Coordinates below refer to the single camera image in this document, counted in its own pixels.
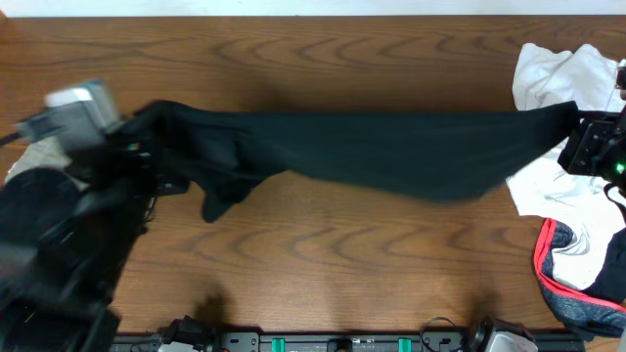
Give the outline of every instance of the clothing pile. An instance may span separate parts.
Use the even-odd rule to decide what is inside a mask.
[[[514,75],[519,110],[574,101],[581,110],[619,112],[617,63],[591,45],[575,53],[523,46]],[[549,306],[570,328],[619,336],[626,327],[626,231],[600,177],[573,176],[557,163],[566,141],[507,180],[519,215],[548,218],[535,270]],[[608,194],[626,200],[615,189]]]

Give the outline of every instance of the white cloth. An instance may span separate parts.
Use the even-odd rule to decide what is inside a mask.
[[[580,110],[621,111],[624,102],[615,89],[617,68],[617,62],[604,58],[591,45],[583,45],[574,54],[554,54],[525,44],[515,68],[515,106],[531,110],[575,101]],[[580,290],[596,280],[608,243],[624,228],[624,220],[604,195],[605,180],[572,176],[562,170],[557,159],[564,146],[562,142],[539,157],[510,177],[507,184],[519,215],[553,218],[573,230],[573,241],[552,252],[553,277]],[[617,192],[610,195],[620,198]]]

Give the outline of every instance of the wire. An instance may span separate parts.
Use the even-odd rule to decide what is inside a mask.
[[[420,344],[422,345],[422,351],[424,351],[424,348],[425,348],[425,349],[427,349],[430,352],[439,352],[439,351],[435,351],[432,348],[430,348],[430,346],[429,346],[430,342],[424,343],[424,331],[426,330],[426,328],[428,328],[428,326],[430,324],[432,324],[434,322],[437,322],[437,321],[445,321],[445,322],[448,322],[448,323],[452,324],[452,326],[454,327],[454,330],[456,330],[461,335],[461,342],[460,342],[461,346],[459,346],[459,348],[456,348],[456,349],[451,349],[450,352],[458,352],[458,351],[463,350],[463,345],[464,345],[464,340],[465,340],[465,338],[463,336],[463,332],[459,328],[457,328],[457,326],[454,323],[452,323],[452,321],[450,319],[448,319],[446,317],[435,317],[435,318],[430,319],[428,321],[428,323],[426,323],[422,327],[422,330],[420,330]]]
[[[0,148],[8,145],[11,142],[17,141],[21,137],[22,137],[22,133],[14,132],[14,133],[12,133],[10,135],[6,135],[6,136],[0,138]]]

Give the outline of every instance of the wood grain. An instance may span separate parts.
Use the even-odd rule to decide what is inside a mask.
[[[11,20],[0,41],[0,133],[45,93],[107,80],[120,108],[514,110],[521,45],[590,43],[626,57],[623,17]],[[0,151],[0,171],[23,146]],[[264,330],[415,330],[493,313],[558,328],[531,267],[539,218],[501,187],[469,203],[285,173],[215,224],[202,193],[163,198],[116,292],[124,331],[220,312]],[[598,340],[593,351],[614,350]]]

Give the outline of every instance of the black cloth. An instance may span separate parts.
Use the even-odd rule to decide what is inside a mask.
[[[514,112],[214,112],[156,102],[126,133],[153,133],[166,166],[205,191],[215,221],[293,170],[435,201],[478,198],[562,141],[575,103]]]
[[[603,269],[584,292],[619,304],[626,299],[626,229],[613,235]]]

